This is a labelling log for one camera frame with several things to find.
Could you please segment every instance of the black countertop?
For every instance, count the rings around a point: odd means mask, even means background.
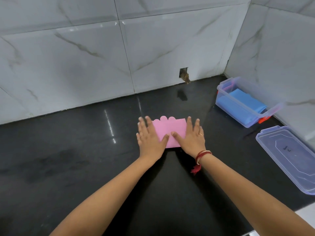
[[[244,128],[215,105],[216,76],[0,126],[0,235],[48,235],[78,204],[139,156],[139,116],[200,119],[206,147],[293,210],[302,193],[255,139],[281,125]],[[192,158],[167,149],[104,235],[236,235],[252,230]]]

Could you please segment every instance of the backsplash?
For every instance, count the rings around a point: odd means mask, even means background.
[[[276,116],[315,149],[314,0],[252,2],[225,74],[284,99]]]
[[[250,0],[0,0],[0,124],[223,73]]]

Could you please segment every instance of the clear plastic box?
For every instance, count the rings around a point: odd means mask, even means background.
[[[284,106],[284,103],[280,101],[278,98],[274,97],[270,93],[267,93],[258,85],[251,83],[245,79],[242,79],[241,77],[224,80],[218,85],[217,89],[218,95],[215,104],[219,106],[221,109],[223,109],[232,118],[234,118],[236,121],[238,121],[240,124],[247,128],[257,123],[258,121],[261,123],[264,120],[267,120],[269,117],[274,115]],[[250,94],[251,97],[265,104],[267,108],[263,110],[262,113],[257,113],[256,111],[246,106],[244,103],[238,101],[236,98],[229,94],[230,92],[236,89],[240,89],[243,92]],[[240,119],[235,117],[233,113],[231,113],[228,109],[225,109],[218,102],[218,99],[221,98],[222,96],[227,96],[231,101],[233,101],[235,106],[240,108],[239,111],[242,111],[242,114],[248,117],[249,122],[247,121],[247,123],[243,123]]]
[[[289,127],[264,129],[256,140],[302,192],[315,195],[315,154]]]

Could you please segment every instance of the pink paper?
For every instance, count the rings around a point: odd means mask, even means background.
[[[159,137],[160,141],[163,139],[165,134],[169,134],[169,139],[166,145],[166,148],[172,147],[180,147],[179,143],[175,140],[175,138],[171,135],[171,131],[177,132],[181,137],[186,136],[186,119],[175,119],[174,117],[167,117],[162,116],[159,119],[155,119],[153,121],[153,126]]]

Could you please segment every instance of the red bracelet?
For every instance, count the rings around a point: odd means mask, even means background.
[[[194,175],[195,175],[198,171],[201,170],[201,165],[199,164],[199,160],[200,160],[204,155],[209,154],[209,153],[212,155],[212,152],[211,152],[211,151],[201,151],[201,152],[199,152],[199,153],[197,154],[197,156],[196,156],[196,164],[197,164],[197,165],[194,166],[194,168],[191,170],[191,173],[194,173]]]

